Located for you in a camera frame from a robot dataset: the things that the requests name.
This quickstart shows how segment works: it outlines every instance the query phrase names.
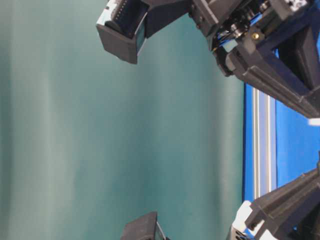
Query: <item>white plastic part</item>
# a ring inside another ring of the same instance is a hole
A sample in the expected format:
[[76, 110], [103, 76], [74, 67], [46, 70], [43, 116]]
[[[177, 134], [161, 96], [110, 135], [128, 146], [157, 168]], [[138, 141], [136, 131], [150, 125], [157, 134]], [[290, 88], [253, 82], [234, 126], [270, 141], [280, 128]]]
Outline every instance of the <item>white plastic part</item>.
[[309, 119], [310, 126], [320, 126], [320, 118], [311, 118]]
[[293, 12], [299, 11], [300, 8], [308, 4], [307, 0], [284, 0]]
[[107, 3], [105, 9], [103, 10], [96, 24], [104, 26], [107, 21], [111, 21], [111, 14], [113, 10], [117, 7], [117, 5], [118, 4], [116, 0], [110, 0]]
[[262, 234], [262, 236], [260, 237], [259, 240], [278, 240], [277, 238], [275, 238], [271, 232], [269, 232], [269, 230], [265, 230], [264, 233]]
[[237, 229], [239, 232], [244, 233], [245, 230], [247, 229], [245, 221], [248, 219], [248, 217], [253, 211], [250, 205], [251, 205], [250, 201], [244, 201], [241, 207], [236, 212], [236, 216], [232, 223], [232, 227]]

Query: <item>green fabric backdrop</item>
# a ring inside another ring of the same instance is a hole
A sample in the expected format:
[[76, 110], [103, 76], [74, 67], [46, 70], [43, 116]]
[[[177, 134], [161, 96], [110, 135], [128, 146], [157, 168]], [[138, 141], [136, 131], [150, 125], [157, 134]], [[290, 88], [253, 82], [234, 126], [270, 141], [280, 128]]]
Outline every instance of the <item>green fabric backdrop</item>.
[[0, 239], [118, 240], [158, 210], [223, 239], [241, 204], [243, 84], [187, 16], [138, 65], [103, 51], [105, 0], [0, 3]]

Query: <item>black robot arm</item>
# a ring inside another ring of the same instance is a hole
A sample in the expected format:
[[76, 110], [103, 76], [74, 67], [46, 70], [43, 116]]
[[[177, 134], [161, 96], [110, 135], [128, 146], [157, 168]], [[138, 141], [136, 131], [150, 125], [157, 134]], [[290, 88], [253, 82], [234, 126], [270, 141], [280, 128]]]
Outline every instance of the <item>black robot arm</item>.
[[96, 27], [106, 51], [136, 64], [145, 40], [189, 7], [189, 0], [110, 0]]

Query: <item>brass screw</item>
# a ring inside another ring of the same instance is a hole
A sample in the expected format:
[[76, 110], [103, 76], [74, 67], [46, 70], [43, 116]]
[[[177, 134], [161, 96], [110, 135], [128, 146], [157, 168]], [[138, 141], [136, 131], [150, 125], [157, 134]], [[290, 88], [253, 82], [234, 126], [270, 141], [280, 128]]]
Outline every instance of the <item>brass screw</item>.
[[260, 38], [259, 33], [255, 32], [254, 34], [252, 34], [252, 38], [253, 38], [254, 40], [258, 40], [258, 39]]

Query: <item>blue panel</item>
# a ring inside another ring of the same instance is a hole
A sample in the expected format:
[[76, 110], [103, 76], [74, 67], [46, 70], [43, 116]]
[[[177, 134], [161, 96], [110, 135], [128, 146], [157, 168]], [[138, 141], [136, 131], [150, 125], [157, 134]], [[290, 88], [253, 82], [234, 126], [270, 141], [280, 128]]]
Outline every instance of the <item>blue panel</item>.
[[245, 127], [244, 127], [244, 200], [254, 199], [254, 158], [253, 158], [253, 88], [245, 85]]
[[308, 125], [301, 114], [276, 103], [277, 183], [282, 186], [316, 167], [320, 127]]

